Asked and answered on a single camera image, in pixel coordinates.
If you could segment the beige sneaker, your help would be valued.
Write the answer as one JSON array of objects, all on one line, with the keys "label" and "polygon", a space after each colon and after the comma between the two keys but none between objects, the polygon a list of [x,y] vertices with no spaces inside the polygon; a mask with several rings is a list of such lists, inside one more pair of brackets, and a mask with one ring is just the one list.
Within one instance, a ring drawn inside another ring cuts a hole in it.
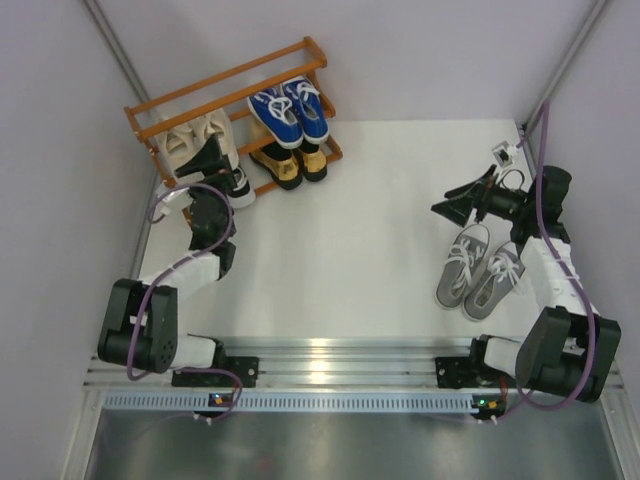
[{"label": "beige sneaker", "polygon": [[210,137],[215,136],[222,153],[228,157],[231,167],[236,169],[239,166],[240,161],[232,123],[222,108],[192,120],[191,124],[195,137],[201,146],[203,146]]},{"label": "beige sneaker", "polygon": [[195,133],[189,124],[161,132],[155,136],[155,140],[172,172],[188,163],[198,151]]}]

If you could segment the grey canvas sneaker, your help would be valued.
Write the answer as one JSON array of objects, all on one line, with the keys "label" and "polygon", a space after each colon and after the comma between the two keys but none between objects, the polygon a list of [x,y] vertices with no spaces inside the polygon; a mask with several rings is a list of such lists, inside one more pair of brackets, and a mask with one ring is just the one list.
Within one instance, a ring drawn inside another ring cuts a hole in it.
[{"label": "grey canvas sneaker", "polygon": [[444,309],[462,304],[473,277],[484,260],[490,243],[489,229],[482,224],[465,227],[449,246],[444,268],[435,290],[437,303]]},{"label": "grey canvas sneaker", "polygon": [[485,270],[462,303],[464,314],[472,321],[486,320],[512,291],[523,289],[524,266],[514,242],[500,245],[489,257]]}]

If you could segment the black white sneaker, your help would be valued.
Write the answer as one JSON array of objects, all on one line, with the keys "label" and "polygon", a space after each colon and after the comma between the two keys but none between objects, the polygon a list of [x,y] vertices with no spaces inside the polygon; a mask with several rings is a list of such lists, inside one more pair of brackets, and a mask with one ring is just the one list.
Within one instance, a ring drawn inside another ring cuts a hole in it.
[{"label": "black white sneaker", "polygon": [[255,191],[240,166],[233,170],[233,176],[236,185],[229,191],[229,202],[234,210],[246,208],[256,200]]}]

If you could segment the gold loafer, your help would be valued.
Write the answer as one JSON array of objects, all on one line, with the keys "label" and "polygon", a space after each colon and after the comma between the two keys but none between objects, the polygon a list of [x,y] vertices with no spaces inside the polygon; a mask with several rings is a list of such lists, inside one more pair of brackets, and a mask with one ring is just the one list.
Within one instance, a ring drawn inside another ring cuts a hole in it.
[{"label": "gold loafer", "polygon": [[251,151],[249,157],[284,190],[293,190],[302,183],[302,172],[292,151],[275,140]]},{"label": "gold loafer", "polygon": [[294,154],[307,181],[319,182],[327,176],[327,159],[319,145],[304,141]]}]

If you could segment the blue canvas sneaker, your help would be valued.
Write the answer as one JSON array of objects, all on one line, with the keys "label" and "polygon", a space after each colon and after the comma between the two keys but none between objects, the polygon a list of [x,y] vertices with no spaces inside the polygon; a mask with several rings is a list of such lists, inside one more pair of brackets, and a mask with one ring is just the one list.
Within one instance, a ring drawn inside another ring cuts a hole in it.
[{"label": "blue canvas sneaker", "polygon": [[319,90],[305,76],[289,79],[281,85],[282,93],[292,102],[301,123],[304,139],[321,145],[329,137],[329,126]]},{"label": "blue canvas sneaker", "polygon": [[293,112],[293,103],[276,87],[250,95],[247,103],[253,116],[266,127],[281,147],[295,149],[302,144],[303,131]]}]

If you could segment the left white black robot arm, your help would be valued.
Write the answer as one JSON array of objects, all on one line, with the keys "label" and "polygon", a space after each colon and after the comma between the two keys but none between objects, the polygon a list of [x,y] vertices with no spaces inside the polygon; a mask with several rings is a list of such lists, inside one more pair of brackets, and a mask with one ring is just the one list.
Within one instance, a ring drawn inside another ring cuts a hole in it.
[{"label": "left white black robot arm", "polygon": [[131,381],[180,371],[215,386],[227,376],[220,340],[179,331],[180,305],[221,280],[236,253],[230,195],[237,182],[218,135],[176,171],[179,178],[196,173],[203,179],[158,194],[149,211],[150,222],[159,223],[170,206],[187,209],[191,239],[186,252],[159,273],[119,279],[111,288],[97,354],[103,362],[125,367]]}]

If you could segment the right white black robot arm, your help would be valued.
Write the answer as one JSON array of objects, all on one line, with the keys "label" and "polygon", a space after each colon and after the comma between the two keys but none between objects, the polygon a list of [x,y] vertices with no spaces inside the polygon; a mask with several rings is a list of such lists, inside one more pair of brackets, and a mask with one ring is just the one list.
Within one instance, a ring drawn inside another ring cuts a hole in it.
[{"label": "right white black robot arm", "polygon": [[505,376],[520,388],[593,403],[599,399],[621,329],[596,311],[571,263],[559,217],[571,175],[546,166],[530,189],[509,189],[491,166],[445,193],[432,212],[460,227],[436,289],[445,309],[474,321],[511,292],[530,286],[539,315],[522,341],[484,334],[471,342],[462,370],[487,386]]}]

